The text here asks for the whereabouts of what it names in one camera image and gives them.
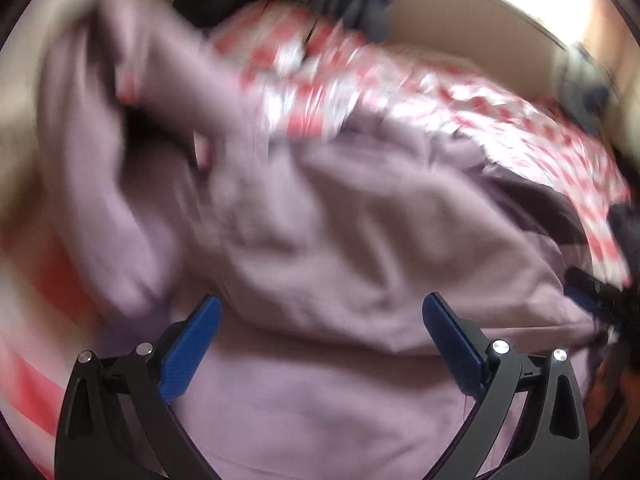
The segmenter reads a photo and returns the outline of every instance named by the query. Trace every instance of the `metal bolt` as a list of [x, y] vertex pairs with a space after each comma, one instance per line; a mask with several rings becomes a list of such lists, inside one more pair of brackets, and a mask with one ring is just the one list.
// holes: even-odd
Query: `metal bolt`
[[556, 348], [554, 350], [554, 358], [557, 359], [558, 361], [566, 361], [566, 358], [567, 358], [566, 352], [561, 348]]
[[136, 354], [149, 355], [154, 350], [154, 346], [151, 343], [140, 343], [136, 347]]
[[509, 343], [502, 339], [497, 339], [491, 343], [491, 348], [493, 348], [497, 354], [506, 354], [509, 351]]
[[84, 352], [80, 352], [80, 354], [78, 355], [78, 362], [79, 363], [88, 363], [91, 360], [91, 351], [90, 350], [85, 350]]

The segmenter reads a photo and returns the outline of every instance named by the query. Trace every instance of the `checkered pattern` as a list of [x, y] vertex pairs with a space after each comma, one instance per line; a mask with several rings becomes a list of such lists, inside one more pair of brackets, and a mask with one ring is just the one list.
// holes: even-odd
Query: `checkered pattern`
[[[243, 65], [241, 87], [257, 100], [258, 120], [268, 134], [330, 139], [358, 101], [424, 131], [459, 130], [495, 162], [569, 196], [589, 238], [595, 275], [623, 281], [627, 271], [606, 213], [629, 190], [598, 140], [464, 63], [368, 45], [331, 22], [318, 23], [304, 62], [281, 64], [271, 55], [273, 46], [306, 39], [310, 29], [300, 19], [306, 11], [282, 4], [289, 10], [275, 19], [267, 12], [270, 5], [247, 7], [212, 36], [216, 49]], [[235, 30], [248, 24], [260, 34], [241, 39]], [[276, 30], [273, 37], [269, 30]], [[258, 44], [264, 55], [248, 54], [253, 51], [247, 46]], [[134, 84], [125, 83], [123, 97], [133, 98]], [[94, 338], [97, 306], [82, 290], [42, 204], [16, 232], [4, 233], [2, 243], [0, 410], [34, 463], [52, 478], [63, 391], [76, 355]]]

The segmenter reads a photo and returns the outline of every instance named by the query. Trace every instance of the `pink garment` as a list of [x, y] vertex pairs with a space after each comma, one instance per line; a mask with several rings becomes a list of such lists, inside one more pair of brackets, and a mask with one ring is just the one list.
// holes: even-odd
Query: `pink garment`
[[[430, 136], [381, 118], [269, 142], [237, 80], [159, 0], [102, 0], [52, 46], [38, 118], [60, 232], [104, 306], [149, 313], [184, 270], [224, 299], [179, 413], [225, 480], [424, 476], [470, 409], [422, 325], [429, 292], [522, 352], [592, 340], [545, 253]], [[210, 174], [171, 143], [123, 161], [117, 95], [207, 137]]]

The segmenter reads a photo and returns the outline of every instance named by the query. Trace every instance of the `mauve cloth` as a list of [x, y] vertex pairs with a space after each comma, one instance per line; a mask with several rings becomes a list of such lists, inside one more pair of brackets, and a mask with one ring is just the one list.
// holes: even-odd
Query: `mauve cloth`
[[[60, 232], [102, 304], [133, 324], [185, 270], [225, 301], [178, 412], [227, 478], [422, 478], [471, 406], [422, 325], [430, 292], [523, 352], [593, 338], [433, 137], [365, 113], [328, 144], [270, 142], [237, 81], [160, 0], [101, 0], [51, 47], [38, 115]], [[117, 95], [208, 137], [212, 171], [174, 142], [124, 161]]]

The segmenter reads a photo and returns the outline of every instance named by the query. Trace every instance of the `silver screw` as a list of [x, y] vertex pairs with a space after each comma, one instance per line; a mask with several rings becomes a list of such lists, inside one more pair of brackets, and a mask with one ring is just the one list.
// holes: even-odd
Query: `silver screw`
[[491, 343], [491, 348], [493, 348], [497, 354], [506, 354], [509, 351], [509, 343], [502, 339], [497, 339]]
[[566, 361], [567, 355], [566, 355], [566, 352], [564, 350], [562, 350], [561, 348], [556, 348], [554, 350], [554, 357], [558, 361]]
[[85, 350], [84, 352], [80, 352], [80, 354], [78, 355], [78, 362], [79, 363], [88, 363], [91, 360], [91, 351], [89, 350]]
[[136, 354], [149, 355], [154, 350], [154, 346], [151, 343], [140, 343], [136, 347]]

